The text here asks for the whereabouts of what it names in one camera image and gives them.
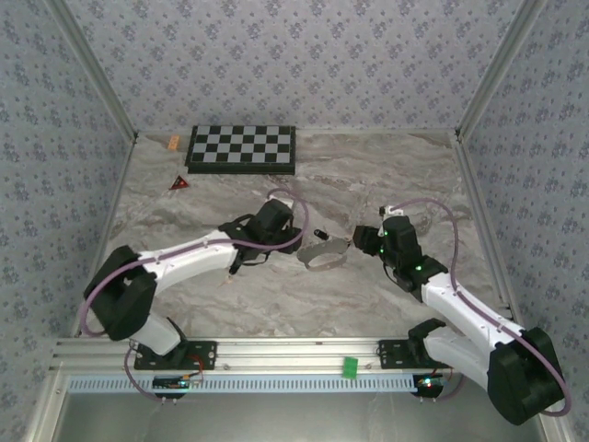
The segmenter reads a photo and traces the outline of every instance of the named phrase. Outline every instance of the black cable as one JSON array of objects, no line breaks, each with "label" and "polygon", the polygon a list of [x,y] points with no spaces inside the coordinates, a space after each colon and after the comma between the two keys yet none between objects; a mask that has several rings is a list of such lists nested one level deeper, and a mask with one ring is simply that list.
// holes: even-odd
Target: black cable
[{"label": "black cable", "polygon": [[251,218],[253,218],[253,217],[254,217],[254,215],[252,215],[252,214],[246,214],[246,215],[242,215],[242,216],[240,216],[239,218],[236,218],[236,219],[234,219],[234,220],[232,221],[232,223],[235,223],[235,224],[241,224],[241,223],[243,223],[243,222],[244,222],[246,219],[251,219]]},{"label": "black cable", "polygon": [[388,270],[387,270],[387,265],[385,263],[383,263],[383,270],[385,271],[385,275],[387,276],[388,279],[390,279],[393,283],[397,283],[397,281],[395,281],[390,274],[388,274]]},{"label": "black cable", "polygon": [[245,265],[247,267],[255,267],[256,265],[265,264],[266,261],[268,260],[268,258],[270,258],[270,252],[264,253],[264,255],[266,256],[266,259],[264,261],[261,261],[261,262],[243,262],[241,265]]}]

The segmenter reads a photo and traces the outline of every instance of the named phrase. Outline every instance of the wall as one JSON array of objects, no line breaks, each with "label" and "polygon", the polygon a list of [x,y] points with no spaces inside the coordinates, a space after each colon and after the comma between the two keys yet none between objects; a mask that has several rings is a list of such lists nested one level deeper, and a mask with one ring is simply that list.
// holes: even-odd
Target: wall
[{"label": "wall", "polygon": [[4,0],[0,17],[0,440],[16,441],[129,147],[43,2]]},{"label": "wall", "polygon": [[71,0],[142,131],[453,128],[520,0]]},{"label": "wall", "polygon": [[542,11],[469,151],[529,326],[548,331],[589,440],[589,5]]}]

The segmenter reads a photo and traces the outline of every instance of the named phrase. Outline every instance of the enclosure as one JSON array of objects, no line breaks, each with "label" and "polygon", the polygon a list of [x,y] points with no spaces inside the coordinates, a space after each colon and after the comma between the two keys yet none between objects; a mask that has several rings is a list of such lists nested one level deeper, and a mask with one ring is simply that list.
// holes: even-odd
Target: enclosure
[{"label": "enclosure", "polygon": [[[589,439],[585,2],[7,0],[0,11],[0,440]],[[295,126],[296,172],[189,174],[194,125]],[[178,176],[188,187],[170,190]],[[315,229],[350,240],[383,205],[447,204],[461,284],[550,335],[572,412],[513,426],[473,382],[444,403],[394,389],[260,390],[178,409],[73,383],[124,378],[126,343],[78,337],[84,290],[113,250],[202,237],[284,186],[309,210],[303,248],[320,242]],[[405,211],[424,253],[449,265],[446,213]],[[303,217],[296,205],[294,225]],[[347,345],[378,381],[370,343],[443,317],[374,257],[345,257],[310,272],[273,252],[231,278],[173,285],[154,308],[188,336],[242,350],[276,344],[287,360],[289,345],[305,347],[285,376],[304,375],[312,352],[324,358],[315,375],[334,376]],[[241,361],[239,376],[276,368],[220,357]]]}]

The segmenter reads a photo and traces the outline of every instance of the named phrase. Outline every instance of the blue ruler strip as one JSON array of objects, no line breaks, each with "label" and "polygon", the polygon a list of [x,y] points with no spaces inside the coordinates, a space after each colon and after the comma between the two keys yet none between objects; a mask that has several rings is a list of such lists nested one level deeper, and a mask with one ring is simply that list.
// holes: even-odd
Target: blue ruler strip
[{"label": "blue ruler strip", "polygon": [[[152,389],[153,375],[137,375],[135,380],[147,391],[176,393],[330,393],[330,392],[411,392],[417,391],[411,374],[358,375],[206,375],[185,390]],[[132,393],[135,388],[124,375],[71,376],[68,392]]]}]

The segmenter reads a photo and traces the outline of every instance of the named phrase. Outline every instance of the green block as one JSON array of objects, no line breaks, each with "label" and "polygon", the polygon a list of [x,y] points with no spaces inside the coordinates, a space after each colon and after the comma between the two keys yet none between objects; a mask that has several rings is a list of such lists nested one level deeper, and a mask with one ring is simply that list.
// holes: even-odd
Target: green block
[{"label": "green block", "polygon": [[346,379],[356,379],[358,376],[358,359],[355,357],[343,358],[343,374],[342,377]]}]

